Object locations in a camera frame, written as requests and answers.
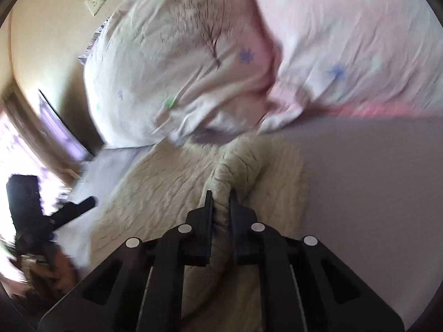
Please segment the wrinkled fabric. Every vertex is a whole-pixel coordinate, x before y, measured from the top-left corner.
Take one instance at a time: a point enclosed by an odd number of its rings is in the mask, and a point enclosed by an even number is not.
[[[311,104],[395,103],[390,115],[442,114],[443,28],[426,0],[257,0],[282,59],[263,122],[280,128]]]
[[[265,36],[253,0],[124,0],[85,66],[103,140],[132,147],[256,129],[272,84]]]
[[[243,136],[231,143],[186,144],[164,140],[126,177],[103,218],[94,227],[91,266],[96,267],[130,237],[150,240],[183,223],[187,213],[204,204],[207,190],[214,200],[210,264],[185,268],[182,315],[212,298],[228,267],[228,197],[235,188],[239,201],[256,211],[259,221],[288,237],[299,237],[308,185],[298,148],[282,138]],[[260,290],[252,276],[248,289]],[[231,296],[238,306],[246,289]],[[259,310],[251,310],[260,315]]]

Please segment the pink pillow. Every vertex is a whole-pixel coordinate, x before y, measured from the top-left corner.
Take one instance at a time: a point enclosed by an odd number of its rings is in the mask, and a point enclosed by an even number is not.
[[[443,112],[443,27],[426,0],[257,3],[281,47],[269,91],[276,108],[262,130],[291,122],[312,104],[346,106],[360,116],[365,109]]]

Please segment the wall socket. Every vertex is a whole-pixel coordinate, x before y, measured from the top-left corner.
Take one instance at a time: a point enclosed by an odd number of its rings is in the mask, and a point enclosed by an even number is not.
[[[105,0],[86,0],[85,4],[88,6],[89,11],[93,16],[97,15],[97,12],[105,3]]]

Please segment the white pillow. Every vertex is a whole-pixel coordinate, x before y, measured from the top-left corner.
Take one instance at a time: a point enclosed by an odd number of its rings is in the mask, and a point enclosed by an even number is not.
[[[124,0],[85,66],[89,109],[113,147],[243,132],[267,112],[272,63],[253,0]]]
[[[257,0],[281,46],[262,129],[327,107],[391,102],[443,112],[443,28],[426,0]]]

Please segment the white circular marker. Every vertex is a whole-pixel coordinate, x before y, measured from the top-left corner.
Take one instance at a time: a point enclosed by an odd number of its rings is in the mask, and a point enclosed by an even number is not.
[[[135,248],[138,245],[140,245],[140,240],[138,238],[131,237],[130,239],[128,239],[126,241],[126,247],[129,247],[129,248]]]
[[[251,225],[251,230],[253,230],[254,232],[263,232],[264,231],[264,225],[261,224],[260,222],[256,222],[256,223]]]
[[[189,233],[192,231],[192,226],[188,224],[183,224],[179,226],[180,233]]]
[[[315,246],[318,244],[318,239],[316,239],[314,236],[306,236],[303,239],[303,242],[308,246]]]

